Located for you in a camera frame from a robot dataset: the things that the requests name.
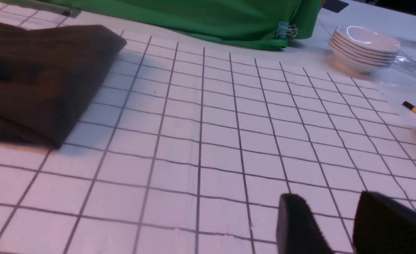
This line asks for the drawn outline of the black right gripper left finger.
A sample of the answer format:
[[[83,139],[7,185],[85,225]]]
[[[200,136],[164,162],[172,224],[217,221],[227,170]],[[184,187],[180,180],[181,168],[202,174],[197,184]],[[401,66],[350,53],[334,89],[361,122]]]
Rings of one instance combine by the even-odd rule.
[[[297,194],[280,195],[277,230],[279,254],[332,254],[305,199]]]

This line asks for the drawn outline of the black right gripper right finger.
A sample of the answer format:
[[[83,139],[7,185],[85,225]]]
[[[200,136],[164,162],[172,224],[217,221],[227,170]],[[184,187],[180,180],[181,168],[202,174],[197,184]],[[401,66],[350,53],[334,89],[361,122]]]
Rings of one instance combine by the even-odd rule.
[[[352,239],[356,254],[416,254],[416,212],[378,192],[363,191]]]

